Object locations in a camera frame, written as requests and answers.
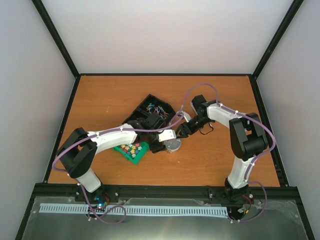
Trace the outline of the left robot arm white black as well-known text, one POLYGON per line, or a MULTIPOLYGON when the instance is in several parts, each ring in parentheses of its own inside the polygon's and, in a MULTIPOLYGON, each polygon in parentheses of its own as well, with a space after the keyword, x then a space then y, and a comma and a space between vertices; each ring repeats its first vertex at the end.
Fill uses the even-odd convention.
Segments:
POLYGON ((166 136, 174 136, 169 127, 149 128, 145 120, 131 120, 101 131, 85 131, 80 127, 72 132, 57 151, 52 168, 67 173, 86 190, 86 195, 96 202, 104 195, 102 181, 91 167, 97 154, 120 145, 140 142, 161 145, 166 136))

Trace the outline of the green plastic bin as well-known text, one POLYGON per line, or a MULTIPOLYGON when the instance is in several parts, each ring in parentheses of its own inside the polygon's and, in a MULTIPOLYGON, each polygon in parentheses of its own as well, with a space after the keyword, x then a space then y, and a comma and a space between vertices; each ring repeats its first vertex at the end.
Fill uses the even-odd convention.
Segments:
POLYGON ((146 142, 122 144, 113 147, 113 150, 120 153, 132 164, 137 165, 143 156, 148 152, 149 145, 146 142))

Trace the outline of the metal jar lid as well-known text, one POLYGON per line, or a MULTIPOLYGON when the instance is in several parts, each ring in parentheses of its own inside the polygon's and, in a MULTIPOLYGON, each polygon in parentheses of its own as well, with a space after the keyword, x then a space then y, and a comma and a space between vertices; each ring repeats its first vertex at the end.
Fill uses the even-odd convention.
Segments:
POLYGON ((182 143, 180 139, 172 139, 164 141, 164 145, 166 149, 179 149, 182 143))

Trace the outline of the clear plastic jar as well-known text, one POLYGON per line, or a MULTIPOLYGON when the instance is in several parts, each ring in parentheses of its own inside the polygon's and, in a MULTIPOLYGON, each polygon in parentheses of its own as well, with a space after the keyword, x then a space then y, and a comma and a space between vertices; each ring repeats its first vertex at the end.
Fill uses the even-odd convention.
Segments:
POLYGON ((167 148, 167 149, 166 149, 166 151, 167 151, 168 153, 170 153, 170 154, 175 154, 175 153, 178 152, 178 150, 179 150, 179 148, 174 148, 174 149, 169 149, 169 148, 167 148))

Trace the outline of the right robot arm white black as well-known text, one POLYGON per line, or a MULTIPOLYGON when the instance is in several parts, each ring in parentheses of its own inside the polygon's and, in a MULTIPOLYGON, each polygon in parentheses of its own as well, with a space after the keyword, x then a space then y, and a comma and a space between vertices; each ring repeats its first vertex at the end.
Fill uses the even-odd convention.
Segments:
POLYGON ((225 179, 223 195, 227 202, 235 203, 247 192, 257 157, 268 147, 265 129, 256 113, 238 112, 217 100, 206 101, 203 95, 194 97, 191 106, 196 116, 182 123, 176 135, 187 138, 211 122, 218 122, 229 129, 234 162, 225 179))

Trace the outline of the black lollipop bin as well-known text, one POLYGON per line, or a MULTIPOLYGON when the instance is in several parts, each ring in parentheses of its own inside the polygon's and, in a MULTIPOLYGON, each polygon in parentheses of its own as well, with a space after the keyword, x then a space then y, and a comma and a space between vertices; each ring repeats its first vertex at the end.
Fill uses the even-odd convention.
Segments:
POLYGON ((175 116, 176 111, 169 103, 152 94, 148 94, 147 97, 133 110, 133 112, 124 122, 136 120, 138 118, 146 119, 152 113, 158 114, 160 118, 164 120, 166 124, 168 124, 175 116))

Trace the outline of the black popsicle candy bin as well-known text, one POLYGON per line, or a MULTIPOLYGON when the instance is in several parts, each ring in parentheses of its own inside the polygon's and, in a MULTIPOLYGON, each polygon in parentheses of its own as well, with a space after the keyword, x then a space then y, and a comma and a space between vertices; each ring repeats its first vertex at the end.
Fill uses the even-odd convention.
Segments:
MULTIPOLYGON (((129 120, 126 122, 131 125, 134 129, 138 130, 156 130, 165 127, 167 124, 160 116, 157 116, 155 113, 152 113, 147 118, 138 118, 136 120, 129 120)), ((134 140, 134 144, 136 143, 147 143, 151 140, 151 136, 153 134, 159 134, 158 132, 137 132, 137 137, 134 140)))

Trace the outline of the metal scoop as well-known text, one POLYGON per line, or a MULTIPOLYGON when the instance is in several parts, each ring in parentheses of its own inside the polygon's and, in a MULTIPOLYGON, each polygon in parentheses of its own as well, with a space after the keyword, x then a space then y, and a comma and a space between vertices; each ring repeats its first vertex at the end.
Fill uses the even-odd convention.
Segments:
POLYGON ((190 106, 191 106, 193 112, 197 115, 197 114, 198 114, 197 103, 192 100, 192 101, 190 102, 190 106))

